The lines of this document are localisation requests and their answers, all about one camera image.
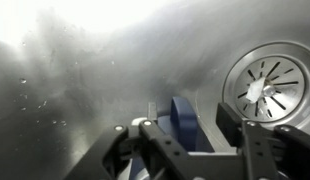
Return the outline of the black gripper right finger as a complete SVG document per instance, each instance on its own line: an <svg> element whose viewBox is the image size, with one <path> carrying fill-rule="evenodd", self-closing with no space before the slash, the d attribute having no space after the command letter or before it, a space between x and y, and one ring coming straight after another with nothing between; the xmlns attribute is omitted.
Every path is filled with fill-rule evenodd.
<svg viewBox="0 0 310 180"><path fill-rule="evenodd" d="M291 125L272 130L217 105L216 124L242 156L248 180L310 180L310 135Z"/></svg>

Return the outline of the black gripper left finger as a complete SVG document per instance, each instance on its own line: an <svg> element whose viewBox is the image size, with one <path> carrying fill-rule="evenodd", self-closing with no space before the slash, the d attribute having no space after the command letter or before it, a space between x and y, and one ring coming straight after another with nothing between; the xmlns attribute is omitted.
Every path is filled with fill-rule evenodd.
<svg viewBox="0 0 310 180"><path fill-rule="evenodd" d="M118 180L133 158L141 158L150 180L183 180L190 166L185 150L158 125L155 105L149 117L130 126L115 125L88 149L64 180Z"/></svg>

